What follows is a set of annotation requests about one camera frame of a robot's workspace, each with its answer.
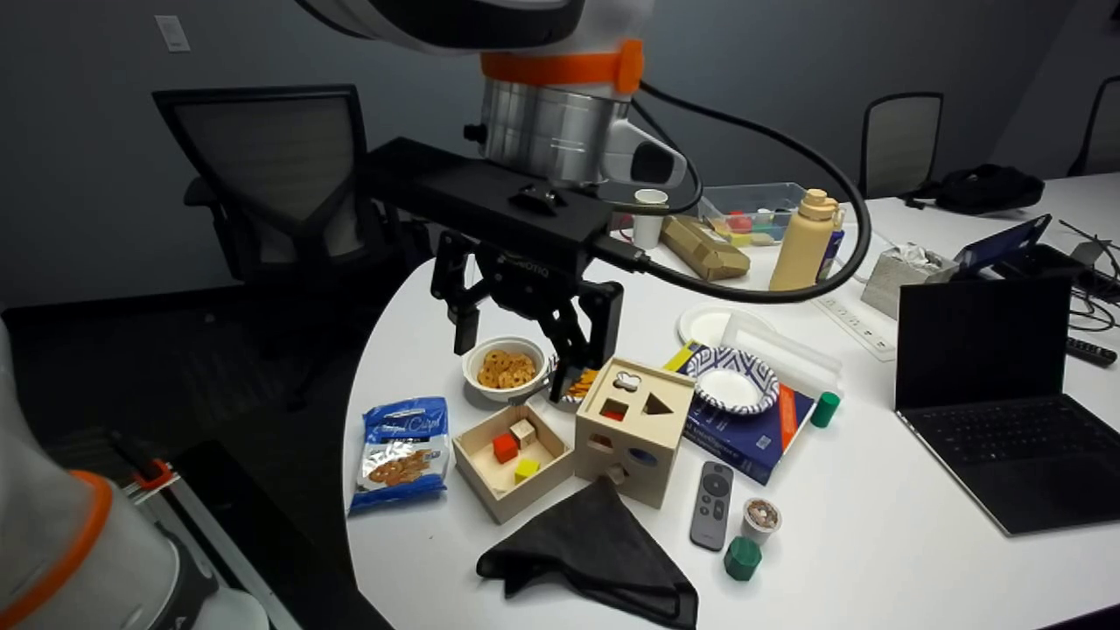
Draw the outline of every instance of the black chair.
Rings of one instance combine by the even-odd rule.
[[[300,338],[319,338],[282,393],[288,405],[300,405],[338,342],[365,342],[370,322],[357,322],[365,294],[351,284],[424,254],[424,236],[361,195],[357,91],[343,84],[224,86],[158,91],[154,102],[201,173],[186,205],[210,205],[232,278],[306,291],[333,309],[319,331],[300,330]]]
[[[1106,77],[1096,91],[1083,149],[1072,174],[1120,173],[1120,77]]]
[[[938,91],[898,91],[876,98],[865,111],[865,195],[910,195],[930,182],[943,139]]]

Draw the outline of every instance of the blue packet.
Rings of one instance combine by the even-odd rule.
[[[365,440],[351,516],[445,495],[449,401],[400,399],[365,412]]]

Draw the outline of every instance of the remote control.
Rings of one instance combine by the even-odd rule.
[[[723,551],[727,503],[732,503],[732,468],[722,462],[702,462],[701,488],[695,488],[695,508],[694,508],[694,530],[688,530],[688,539],[695,547],[714,551],[714,553]]]
[[[1076,338],[1076,337],[1063,338],[1063,350],[1076,352],[1077,362],[1096,365],[1096,369],[1115,365],[1115,352],[1114,352],[1114,350],[1083,342],[1083,338]]]

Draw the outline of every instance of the desk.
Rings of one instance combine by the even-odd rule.
[[[1024,212],[1069,218],[1115,239],[1120,174],[1056,177]],[[872,218],[888,240],[922,240],[944,254],[1010,224],[1007,218],[908,210],[894,201],[872,204]],[[1072,250],[1076,236],[1054,224],[1047,240]],[[881,250],[886,240],[876,239],[860,278],[872,274]],[[627,284],[620,358],[645,365],[671,358],[683,313],[727,309],[601,263],[589,278]],[[361,358],[338,468],[347,503],[369,405],[445,397],[452,434],[492,412],[466,397],[445,306],[428,294],[428,284],[431,266],[421,266],[384,309]],[[894,331],[894,322],[865,309],[858,294],[854,279],[835,291],[835,301]],[[800,434],[767,490],[736,476],[732,503],[764,495],[783,512],[783,530],[767,543],[767,560],[750,586],[723,579],[722,555],[688,543],[694,490],[708,453],[683,440],[662,512],[627,499],[695,586],[701,628],[1038,628],[1120,601],[1120,525],[1006,539],[895,420],[894,362],[872,358],[817,306],[732,309],[832,352],[842,365],[842,405],[832,426]],[[482,306],[481,338],[498,331],[541,338],[537,324]],[[1115,330],[1093,338],[1120,350]],[[1120,432],[1115,369],[1069,362],[1063,389]],[[552,411],[545,397],[533,405],[572,440],[575,420],[568,412]],[[650,628],[560,586],[504,597],[499,582],[477,579],[482,551],[581,488],[581,478],[568,478],[524,516],[492,525],[466,478],[449,473],[449,495],[433,503],[347,522],[357,586],[390,623],[406,630]]]

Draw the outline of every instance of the black napkin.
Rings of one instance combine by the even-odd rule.
[[[688,579],[622,508],[609,478],[595,478],[533,517],[488,551],[477,571],[482,579],[504,579],[508,597],[541,573],[560,573],[583,597],[662,628],[695,628],[701,611],[701,595]]]

